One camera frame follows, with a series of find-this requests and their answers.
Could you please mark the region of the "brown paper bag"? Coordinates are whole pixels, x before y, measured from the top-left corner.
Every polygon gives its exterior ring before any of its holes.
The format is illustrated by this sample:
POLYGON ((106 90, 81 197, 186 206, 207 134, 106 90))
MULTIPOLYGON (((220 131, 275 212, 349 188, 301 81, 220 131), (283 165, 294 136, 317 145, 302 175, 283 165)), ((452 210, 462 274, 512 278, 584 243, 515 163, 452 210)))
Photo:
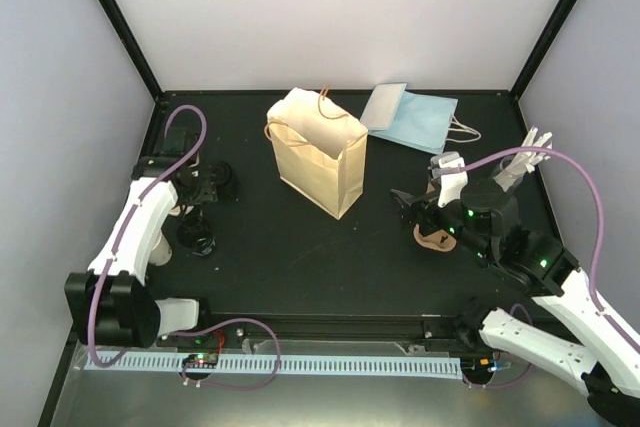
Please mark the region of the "brown paper bag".
POLYGON ((267 112, 280 179, 339 220, 363 193, 368 129, 319 92, 294 88, 267 112))

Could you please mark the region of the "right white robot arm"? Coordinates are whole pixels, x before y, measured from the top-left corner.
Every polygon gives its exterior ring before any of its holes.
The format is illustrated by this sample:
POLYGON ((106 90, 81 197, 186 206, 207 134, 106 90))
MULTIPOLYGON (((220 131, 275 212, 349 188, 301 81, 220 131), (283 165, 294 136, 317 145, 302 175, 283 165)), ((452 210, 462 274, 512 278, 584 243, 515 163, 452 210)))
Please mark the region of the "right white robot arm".
POLYGON ((457 343, 517 355, 560 378, 615 426, 639 423, 638 333, 590 291, 578 260, 556 238, 522 227, 516 198, 491 179, 473 181, 440 205, 440 189, 421 196, 394 190, 401 218, 423 235, 454 238, 480 266, 532 299, 574 336, 563 340, 505 310, 480 308, 454 326, 457 343))

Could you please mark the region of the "single paper cup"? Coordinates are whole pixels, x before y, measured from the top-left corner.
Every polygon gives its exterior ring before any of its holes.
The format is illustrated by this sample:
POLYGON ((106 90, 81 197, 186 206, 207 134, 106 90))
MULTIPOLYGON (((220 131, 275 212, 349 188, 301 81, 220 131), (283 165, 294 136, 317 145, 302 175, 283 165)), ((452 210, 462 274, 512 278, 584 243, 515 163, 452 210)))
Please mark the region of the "single paper cup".
POLYGON ((185 207, 182 204, 176 204, 169 212, 170 217, 180 217, 184 214, 185 207))

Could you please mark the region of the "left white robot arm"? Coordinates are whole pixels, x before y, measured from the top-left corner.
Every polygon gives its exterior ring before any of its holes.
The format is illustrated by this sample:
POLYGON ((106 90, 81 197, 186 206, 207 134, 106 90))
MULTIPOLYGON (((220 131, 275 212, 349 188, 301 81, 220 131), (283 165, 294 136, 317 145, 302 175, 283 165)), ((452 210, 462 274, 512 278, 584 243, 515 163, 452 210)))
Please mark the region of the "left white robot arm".
POLYGON ((139 159, 123 211, 84 273, 68 276, 64 293, 73 327, 84 345, 151 346, 179 331, 193 346, 214 335, 213 319, 197 299, 156 300, 147 270, 167 264, 173 251, 162 232, 167 218, 178 222, 176 238, 190 253, 212 253, 215 240, 202 207, 218 198, 218 181, 232 177, 226 163, 203 164, 193 151, 195 130, 171 127, 160 146, 139 159))

